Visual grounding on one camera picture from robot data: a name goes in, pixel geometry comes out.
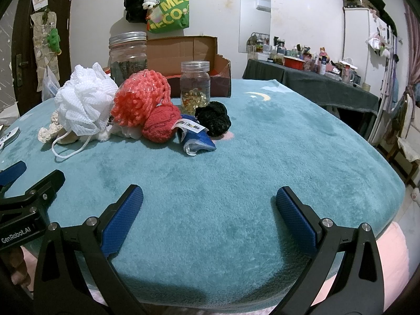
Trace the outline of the person's left hand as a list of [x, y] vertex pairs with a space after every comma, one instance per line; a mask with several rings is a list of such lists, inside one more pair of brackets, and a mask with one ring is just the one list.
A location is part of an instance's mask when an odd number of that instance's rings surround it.
[[4, 261], [6, 263], [8, 275], [11, 283], [14, 286], [19, 286], [21, 289], [31, 296], [29, 285], [31, 284], [31, 277], [28, 274], [28, 268], [24, 259], [24, 253], [20, 246], [11, 248], [5, 254]]

